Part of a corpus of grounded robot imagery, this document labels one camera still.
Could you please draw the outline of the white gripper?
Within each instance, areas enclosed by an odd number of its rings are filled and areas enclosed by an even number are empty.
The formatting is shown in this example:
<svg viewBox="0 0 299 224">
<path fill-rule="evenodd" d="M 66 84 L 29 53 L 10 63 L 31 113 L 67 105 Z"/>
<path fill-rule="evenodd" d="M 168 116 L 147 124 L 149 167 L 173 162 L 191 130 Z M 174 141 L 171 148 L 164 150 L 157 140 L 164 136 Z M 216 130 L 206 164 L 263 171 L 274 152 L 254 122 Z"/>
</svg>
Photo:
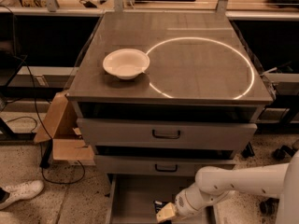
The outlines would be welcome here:
<svg viewBox="0 0 299 224">
<path fill-rule="evenodd" d="M 168 203 L 156 214 L 158 223 L 174 220 L 178 217 L 190 217 L 194 213 L 193 195 L 188 189 L 182 190 L 175 198 L 175 204 Z"/>
</svg>

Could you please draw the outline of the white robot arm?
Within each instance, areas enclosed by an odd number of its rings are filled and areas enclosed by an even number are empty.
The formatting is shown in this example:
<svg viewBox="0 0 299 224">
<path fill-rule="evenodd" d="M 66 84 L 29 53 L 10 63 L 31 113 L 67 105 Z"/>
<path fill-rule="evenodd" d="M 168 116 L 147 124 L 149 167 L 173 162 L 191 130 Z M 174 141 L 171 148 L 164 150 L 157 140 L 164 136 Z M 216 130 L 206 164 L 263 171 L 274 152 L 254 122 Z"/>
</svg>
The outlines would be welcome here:
<svg viewBox="0 0 299 224">
<path fill-rule="evenodd" d="M 157 222 L 193 217 L 235 191 L 279 199 L 276 224 L 299 224 L 299 151 L 289 163 L 236 170 L 203 167 L 194 183 L 156 214 Z"/>
</svg>

